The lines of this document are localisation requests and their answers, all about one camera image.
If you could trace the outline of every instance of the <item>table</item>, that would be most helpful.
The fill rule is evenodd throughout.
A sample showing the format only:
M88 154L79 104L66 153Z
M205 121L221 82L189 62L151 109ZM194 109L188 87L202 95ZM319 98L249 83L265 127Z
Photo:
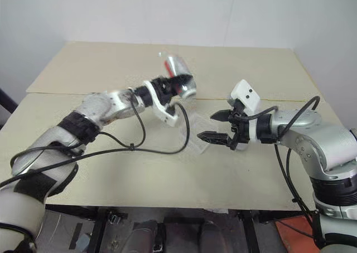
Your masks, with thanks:
M8 178L11 156L29 146L47 128L78 106L85 93L139 86L143 79L165 74L161 50L187 60L197 83L197 114L208 119L242 78L262 97L262 109L279 105L298 109L320 94L290 50L204 48L71 42L29 87L0 132L0 179ZM341 124L322 100L322 117ZM177 128L159 121L148 108L142 113L147 128L143 148L173 150L184 141ZM230 125L216 122L221 132ZM115 121L105 131L129 142L141 139L135 118ZM108 137L98 137L86 153L115 148ZM286 150L282 149L282 158ZM312 187L299 157L293 153L291 174L301 197L313 207ZM278 167L272 145L250 144L243 152L213 146L201 155L186 150L177 155L124 152L79 162L79 172L63 193L49 204L77 206L141 206L231 208L238 210L298 210Z

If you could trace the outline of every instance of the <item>floor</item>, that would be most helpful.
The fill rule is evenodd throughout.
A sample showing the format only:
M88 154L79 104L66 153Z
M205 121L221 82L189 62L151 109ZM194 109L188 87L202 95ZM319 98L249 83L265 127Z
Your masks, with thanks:
M163 222L164 219L171 223L166 224L167 253L196 253L199 224L204 219L213 221L218 225L227 241L229 253L248 253L242 222L234 217L235 213L213 213L202 209L185 208L120 208L120 213L127 213L128 218L118 224L107 224L100 252L120 252L129 236L133 226L137 222L156 220ZM189 219L192 224L174 223L177 218ZM77 227L81 226L78 237L90 234L94 223L77 217L46 211L42 230L37 238L38 252L81 252L73 249L75 241L73 234ZM277 229L273 223L255 223L255 231L259 248L264 252L286 252Z

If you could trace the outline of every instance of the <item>robotic arm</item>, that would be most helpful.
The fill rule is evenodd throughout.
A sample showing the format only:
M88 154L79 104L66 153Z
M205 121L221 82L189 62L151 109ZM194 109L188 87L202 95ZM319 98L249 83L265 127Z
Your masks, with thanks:
M306 109L296 116L297 110L280 111L274 106L256 114L259 101L258 94L242 80L230 94L228 103L232 108L211 117L228 121L233 138L217 132L197 136L231 150L248 142L284 145L294 150L313 187L317 208L312 216L315 244L319 248L338 244L338 252L357 247L357 132L324 122L314 110Z
M12 175L82 155L86 145L95 140L104 126L133 116L133 107L141 113L151 106L157 117L173 127L177 114L170 105L171 98L176 95L187 98L195 94L196 85L181 58L169 56L166 68L170 78L145 81L136 89L87 96L78 108L29 147L50 146L54 149L29 151L17 157L12 165ZM47 197L62 192L77 171L78 165L74 162L14 181L0 189L0 252L36 251L35 239Z

